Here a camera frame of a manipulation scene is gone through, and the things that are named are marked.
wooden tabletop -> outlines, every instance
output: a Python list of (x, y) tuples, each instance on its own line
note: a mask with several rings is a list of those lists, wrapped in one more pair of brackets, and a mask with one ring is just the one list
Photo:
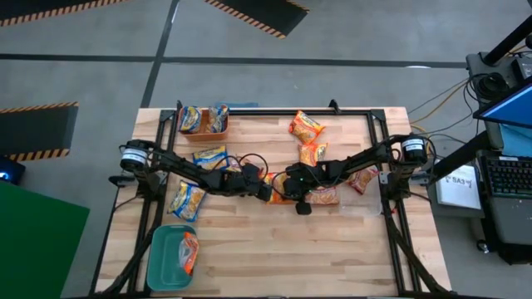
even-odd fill
[[(386, 112), (390, 135), (410, 133), (404, 108), (382, 109)], [(155, 140), (159, 113), (160, 109), (139, 110), (133, 139)], [(326, 126), (317, 139), (318, 143), (328, 142), (326, 159), (345, 159), (370, 147), (365, 117), (312, 118)], [(298, 161), (299, 141), (288, 133), (291, 120), (292, 116), (231, 115), (228, 139), (190, 143), (178, 134), (174, 151), (191, 159), (191, 153), (195, 151), (223, 144), (232, 155), (261, 154), (268, 161), (270, 171), (281, 171)], [(259, 165), (259, 160), (252, 162)], [(165, 208), (175, 195), (180, 179), (174, 174), (170, 176)], [(135, 190), (136, 187), (122, 189), (116, 204), (131, 198)], [(421, 187), (412, 187), (414, 190), (426, 194)], [(380, 200), (375, 194), (368, 196)], [(97, 291), (113, 282), (133, 253), (141, 202), (139, 199), (128, 203), (114, 214)], [(405, 200), (405, 205), (417, 256), (435, 279), (449, 289), (430, 204), (411, 197)], [(163, 224), (175, 223), (184, 221), (165, 214)], [(200, 247), (192, 285), (183, 292), (154, 293), (152, 296), (397, 294), (383, 216), (344, 217), (338, 212), (338, 206), (313, 207), (311, 215), (298, 216), (293, 205), (267, 205), (251, 197), (207, 195), (199, 218), (192, 225), (198, 234)], [(144, 286), (147, 258), (148, 253), (141, 264), (139, 288)], [(410, 286), (404, 255), (401, 255), (401, 263), (406, 284)]]

green mat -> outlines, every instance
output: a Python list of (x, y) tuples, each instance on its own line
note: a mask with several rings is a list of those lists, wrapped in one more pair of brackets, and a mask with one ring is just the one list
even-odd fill
[(57, 299), (89, 209), (0, 182), (3, 298)]

black and yellow striped mat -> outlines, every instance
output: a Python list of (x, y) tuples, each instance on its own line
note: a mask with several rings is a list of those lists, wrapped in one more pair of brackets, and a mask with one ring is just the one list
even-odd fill
[(309, 9), (290, 0), (205, 0), (274, 37), (285, 38)]
[(0, 109), (0, 155), (13, 161), (70, 153), (79, 103)]
[(0, 0), (0, 27), (128, 0)]

green tray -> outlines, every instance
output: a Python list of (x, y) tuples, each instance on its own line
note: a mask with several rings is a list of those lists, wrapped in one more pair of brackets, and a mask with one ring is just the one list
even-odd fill
[(179, 248), (185, 232), (196, 234), (188, 225), (164, 225), (157, 228), (151, 242), (148, 261), (148, 287), (156, 292), (174, 292), (192, 282), (180, 266)]

gray concrete floor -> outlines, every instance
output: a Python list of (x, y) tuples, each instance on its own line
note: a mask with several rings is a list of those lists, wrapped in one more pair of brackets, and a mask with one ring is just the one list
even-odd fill
[[(298, 1), (311, 14), (279, 41), (200, 0), (181, 0), (165, 55), (464, 61), (470, 52), (490, 50), (532, 12), (525, 0)], [(131, 0), (2, 27), (0, 53), (153, 56), (170, 2)], [(23, 182), (27, 189), (91, 209), (64, 297), (85, 295), (91, 285), (116, 192), (107, 177), (120, 171), (117, 146), (131, 136), (150, 68), (150, 63), (0, 61), (0, 108), (81, 102), (71, 154), (27, 163)], [(413, 108), (466, 77), (457, 69), (164, 64), (150, 106), (174, 106), (178, 99), (195, 105), (223, 100), (324, 106), (334, 98), (343, 106)], [(467, 113), (456, 96), (420, 125), (439, 129)], [(468, 140), (475, 122), (445, 133)], [(446, 155), (458, 144), (436, 138), (436, 147)], [(496, 255), (477, 252), (467, 220), (436, 217), (436, 225), (454, 290), (530, 297), (532, 268), (510, 267)]]

